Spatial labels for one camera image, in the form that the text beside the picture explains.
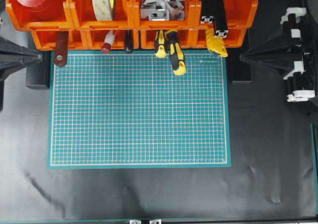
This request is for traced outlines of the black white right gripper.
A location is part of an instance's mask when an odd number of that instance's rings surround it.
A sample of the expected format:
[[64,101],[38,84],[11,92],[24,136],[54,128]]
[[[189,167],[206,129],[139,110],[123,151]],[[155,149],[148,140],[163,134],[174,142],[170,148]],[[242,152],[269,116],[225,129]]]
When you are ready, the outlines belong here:
[[305,7],[289,7],[283,33],[240,55],[242,62],[276,69],[287,82],[287,101],[305,102],[318,93],[317,25]]

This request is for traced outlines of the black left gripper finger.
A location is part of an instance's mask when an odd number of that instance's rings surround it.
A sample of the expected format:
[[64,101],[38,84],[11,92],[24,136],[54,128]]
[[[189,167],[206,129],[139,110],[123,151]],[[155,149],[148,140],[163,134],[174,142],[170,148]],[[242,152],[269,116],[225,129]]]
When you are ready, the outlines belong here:
[[42,54],[0,38],[0,80],[33,64],[43,61]]

